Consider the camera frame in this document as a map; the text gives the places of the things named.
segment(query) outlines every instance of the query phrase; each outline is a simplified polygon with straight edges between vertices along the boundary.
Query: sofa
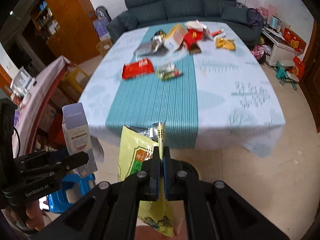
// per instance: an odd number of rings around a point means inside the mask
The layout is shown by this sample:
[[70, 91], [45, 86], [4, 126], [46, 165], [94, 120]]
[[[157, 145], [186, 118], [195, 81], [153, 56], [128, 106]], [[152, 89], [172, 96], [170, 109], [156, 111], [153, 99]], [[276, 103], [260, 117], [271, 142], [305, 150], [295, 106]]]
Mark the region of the sofa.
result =
[[[124, 0], [127, 11], [114, 18], [107, 29], [114, 42], [127, 31], [164, 23], [191, 20], [224, 22], [247, 46], [259, 42], [263, 18], [253, 10], [236, 7], [236, 0]], [[248, 22], [258, 18], [257, 26]]]

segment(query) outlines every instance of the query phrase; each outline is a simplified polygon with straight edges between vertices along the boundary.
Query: tablecloth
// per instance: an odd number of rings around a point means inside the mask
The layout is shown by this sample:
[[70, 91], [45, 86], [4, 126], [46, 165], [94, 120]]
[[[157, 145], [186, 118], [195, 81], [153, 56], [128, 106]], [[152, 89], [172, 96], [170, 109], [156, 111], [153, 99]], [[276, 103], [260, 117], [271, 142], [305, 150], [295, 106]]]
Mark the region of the tablecloth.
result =
[[[29, 90], [30, 99], [26, 106], [20, 110], [20, 116], [16, 124], [20, 137], [20, 156], [26, 154], [30, 132], [39, 107], [41, 106], [52, 83], [66, 63], [70, 63], [70, 61], [63, 56], [58, 57], [36, 76], [37, 83]], [[15, 133], [12, 138], [12, 149], [13, 156], [16, 157], [18, 154], [18, 138]]]
[[271, 154], [285, 119], [273, 88], [246, 45], [225, 23], [204, 22], [213, 32], [224, 29], [236, 50], [198, 41], [201, 54], [185, 49], [148, 57], [154, 67], [172, 62], [182, 76], [161, 81], [156, 75], [121, 80], [124, 64], [136, 61], [134, 50], [155, 32], [175, 24], [124, 33], [93, 74], [80, 102], [90, 133], [117, 143], [124, 124], [149, 127], [165, 122], [166, 144], [176, 148], [215, 149], [242, 144], [259, 156]]

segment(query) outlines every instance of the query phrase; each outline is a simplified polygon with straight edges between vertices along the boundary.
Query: side table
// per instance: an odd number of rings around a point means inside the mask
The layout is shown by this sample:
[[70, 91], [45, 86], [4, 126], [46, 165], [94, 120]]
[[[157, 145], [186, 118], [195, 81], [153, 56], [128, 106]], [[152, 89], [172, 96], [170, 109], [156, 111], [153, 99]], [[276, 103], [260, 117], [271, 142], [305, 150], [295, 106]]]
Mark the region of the side table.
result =
[[300, 54], [295, 51], [287, 41], [273, 35], [272, 33], [268, 33], [265, 30], [262, 30], [261, 33], [273, 43], [271, 55], [266, 56], [266, 62], [270, 66], [275, 67], [278, 60], [293, 60], [295, 56]]

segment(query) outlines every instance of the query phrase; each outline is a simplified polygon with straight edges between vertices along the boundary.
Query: table with pink cloth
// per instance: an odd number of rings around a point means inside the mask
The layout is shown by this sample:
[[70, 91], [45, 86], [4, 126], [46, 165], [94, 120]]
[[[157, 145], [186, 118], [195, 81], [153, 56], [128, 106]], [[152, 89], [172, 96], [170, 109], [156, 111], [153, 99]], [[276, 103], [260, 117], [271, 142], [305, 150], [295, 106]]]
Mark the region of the table with pink cloth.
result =
[[[36, 77], [36, 85], [30, 89], [30, 99], [25, 107], [20, 110], [20, 116], [16, 124], [17, 131], [20, 136], [20, 156], [26, 154], [28, 142], [32, 135], [32, 128], [36, 120], [39, 108], [41, 107], [44, 99], [47, 96], [52, 84], [55, 82], [57, 76], [63, 70], [66, 63], [70, 61], [64, 56], [58, 57], [55, 61], [49, 64], [39, 75]], [[13, 134], [12, 137], [13, 157], [18, 155], [18, 138]]]

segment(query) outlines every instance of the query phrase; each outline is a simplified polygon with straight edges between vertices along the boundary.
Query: bolt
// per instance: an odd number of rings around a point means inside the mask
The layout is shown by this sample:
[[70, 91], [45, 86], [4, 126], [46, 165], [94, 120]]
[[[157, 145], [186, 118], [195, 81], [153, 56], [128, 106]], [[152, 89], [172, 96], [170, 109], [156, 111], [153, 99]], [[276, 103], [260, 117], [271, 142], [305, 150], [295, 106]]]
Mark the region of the bolt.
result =
[[224, 182], [223, 182], [223, 181], [220, 181], [220, 180], [216, 181], [216, 182], [214, 183], [214, 185], [215, 185], [217, 188], [224, 188]]
[[187, 172], [186, 172], [186, 171], [178, 171], [178, 172], [177, 172], [177, 176], [178, 176], [179, 178], [184, 178], [186, 175], [187, 175]]
[[100, 189], [107, 189], [109, 187], [109, 183], [106, 181], [103, 181], [103, 182], [100, 182], [98, 186]]
[[147, 175], [147, 173], [146, 173], [145, 171], [139, 171], [139, 172], [137, 173], [137, 176], [138, 176], [139, 178], [144, 178], [146, 175]]

